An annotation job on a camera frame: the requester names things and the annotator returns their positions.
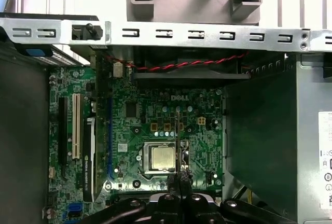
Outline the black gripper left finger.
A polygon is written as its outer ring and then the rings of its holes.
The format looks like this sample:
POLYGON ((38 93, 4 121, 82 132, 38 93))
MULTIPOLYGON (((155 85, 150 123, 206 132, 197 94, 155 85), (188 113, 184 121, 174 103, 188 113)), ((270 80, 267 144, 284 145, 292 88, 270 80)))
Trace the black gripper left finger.
POLYGON ((182 193, 177 174, 167 179, 167 191, 153 194, 146 203, 127 198, 97 212, 96 223, 182 223, 182 193))

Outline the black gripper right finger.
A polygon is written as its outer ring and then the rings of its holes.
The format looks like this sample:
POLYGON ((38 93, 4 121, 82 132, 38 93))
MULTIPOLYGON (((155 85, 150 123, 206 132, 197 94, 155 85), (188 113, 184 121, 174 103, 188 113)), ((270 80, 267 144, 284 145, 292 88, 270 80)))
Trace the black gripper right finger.
POLYGON ((183 223, 292 223, 285 217, 266 209, 231 198, 220 205, 194 193, 190 178, 181 174, 183 223))

